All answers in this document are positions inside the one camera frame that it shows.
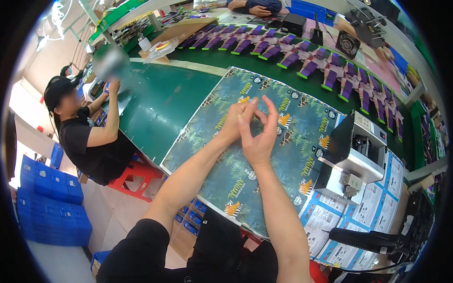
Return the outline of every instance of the tiled floor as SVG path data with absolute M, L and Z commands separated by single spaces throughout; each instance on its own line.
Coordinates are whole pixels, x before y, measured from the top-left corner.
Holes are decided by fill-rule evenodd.
M 154 179 L 144 192 L 144 196 L 154 199 L 160 179 Z M 124 239 L 148 210 L 150 203 L 128 196 L 109 187 L 100 186 L 92 180 L 82 184 L 85 207 L 93 226 L 88 248 L 92 253 L 111 250 Z M 168 247 L 165 267 L 176 269 L 186 266 L 171 247 Z

